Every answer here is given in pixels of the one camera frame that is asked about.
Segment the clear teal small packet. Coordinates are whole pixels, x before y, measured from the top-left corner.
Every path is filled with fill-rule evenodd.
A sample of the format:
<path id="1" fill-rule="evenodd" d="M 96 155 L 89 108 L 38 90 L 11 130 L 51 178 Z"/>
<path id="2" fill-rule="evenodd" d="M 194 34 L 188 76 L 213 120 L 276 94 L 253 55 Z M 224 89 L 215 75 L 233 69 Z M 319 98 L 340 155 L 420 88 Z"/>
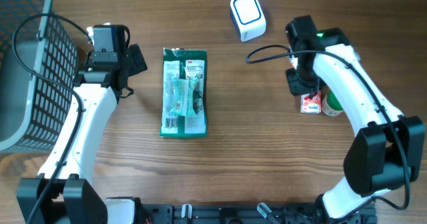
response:
<path id="1" fill-rule="evenodd" d="M 172 79 L 173 88 L 175 91 L 175 105 L 170 113 L 179 116 L 196 116 L 193 108 L 193 92 L 199 83 L 199 78 L 193 79 Z"/>

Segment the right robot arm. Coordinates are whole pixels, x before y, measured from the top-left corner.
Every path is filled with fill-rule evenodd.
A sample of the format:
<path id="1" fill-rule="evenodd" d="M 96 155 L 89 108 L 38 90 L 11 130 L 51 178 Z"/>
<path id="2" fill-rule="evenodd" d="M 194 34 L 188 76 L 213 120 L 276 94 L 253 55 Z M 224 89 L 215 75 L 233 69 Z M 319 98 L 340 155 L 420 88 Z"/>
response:
<path id="1" fill-rule="evenodd" d="M 419 117 L 407 117 L 381 93 L 362 68 L 341 29 L 319 31 L 309 15 L 286 25 L 296 67 L 286 71 L 290 93 L 315 95 L 327 86 L 347 115 L 355 135 L 344 159 L 344 177 L 320 195 L 323 222 L 337 223 L 389 191 L 418 179 L 426 128 Z"/>

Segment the green lid jar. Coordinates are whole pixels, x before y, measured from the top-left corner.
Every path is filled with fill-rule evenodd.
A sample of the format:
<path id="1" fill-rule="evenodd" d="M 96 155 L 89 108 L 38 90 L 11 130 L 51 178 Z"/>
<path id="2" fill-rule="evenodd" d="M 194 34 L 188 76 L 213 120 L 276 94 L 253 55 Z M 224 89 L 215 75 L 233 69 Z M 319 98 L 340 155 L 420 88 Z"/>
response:
<path id="1" fill-rule="evenodd" d="M 328 116 L 338 116 L 343 111 L 336 96 L 330 91 L 322 100 L 322 112 Z"/>

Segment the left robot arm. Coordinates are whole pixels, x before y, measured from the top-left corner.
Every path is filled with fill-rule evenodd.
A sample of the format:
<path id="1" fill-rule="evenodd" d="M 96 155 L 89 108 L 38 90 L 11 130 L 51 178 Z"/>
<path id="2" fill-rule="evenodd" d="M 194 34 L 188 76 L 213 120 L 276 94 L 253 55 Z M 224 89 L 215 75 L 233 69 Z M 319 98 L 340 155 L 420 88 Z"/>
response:
<path id="1" fill-rule="evenodd" d="M 128 79 L 145 71 L 125 25 L 96 25 L 93 50 L 73 78 L 73 95 L 56 144 L 35 178 L 22 179 L 17 200 L 26 223 L 134 223 L 138 201 L 102 199 L 92 186 L 101 137 L 118 102 L 133 95 Z"/>

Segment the green white wipes packet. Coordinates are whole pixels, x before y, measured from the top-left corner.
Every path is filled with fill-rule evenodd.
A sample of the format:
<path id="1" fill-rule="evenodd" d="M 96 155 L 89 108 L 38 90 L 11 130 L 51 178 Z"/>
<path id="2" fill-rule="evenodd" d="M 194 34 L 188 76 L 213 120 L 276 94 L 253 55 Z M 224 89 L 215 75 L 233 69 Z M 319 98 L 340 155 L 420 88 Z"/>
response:
<path id="1" fill-rule="evenodd" d="M 165 48 L 162 67 L 160 136 L 179 139 L 207 136 L 207 51 Z"/>

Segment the red stick sachet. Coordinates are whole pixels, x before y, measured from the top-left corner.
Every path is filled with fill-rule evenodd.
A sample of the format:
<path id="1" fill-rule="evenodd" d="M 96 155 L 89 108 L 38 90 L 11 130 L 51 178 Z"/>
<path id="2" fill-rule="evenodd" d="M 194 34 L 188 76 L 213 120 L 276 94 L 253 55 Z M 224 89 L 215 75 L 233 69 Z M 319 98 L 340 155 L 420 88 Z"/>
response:
<path id="1" fill-rule="evenodd" d="M 298 67 L 298 58 L 297 57 L 292 57 L 290 59 L 290 63 L 292 64 L 292 66 L 293 66 L 294 69 L 297 69 L 297 67 Z"/>

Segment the small orange white box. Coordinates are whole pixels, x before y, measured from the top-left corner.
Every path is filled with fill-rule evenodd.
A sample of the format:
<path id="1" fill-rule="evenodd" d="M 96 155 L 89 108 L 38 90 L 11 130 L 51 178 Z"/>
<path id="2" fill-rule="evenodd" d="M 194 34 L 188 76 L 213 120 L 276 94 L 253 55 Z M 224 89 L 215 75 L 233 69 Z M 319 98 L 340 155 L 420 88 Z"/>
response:
<path id="1" fill-rule="evenodd" d="M 303 94 L 301 97 L 300 112 L 307 114 L 319 114 L 322 111 L 321 91 L 318 91 L 310 99 L 309 94 Z"/>

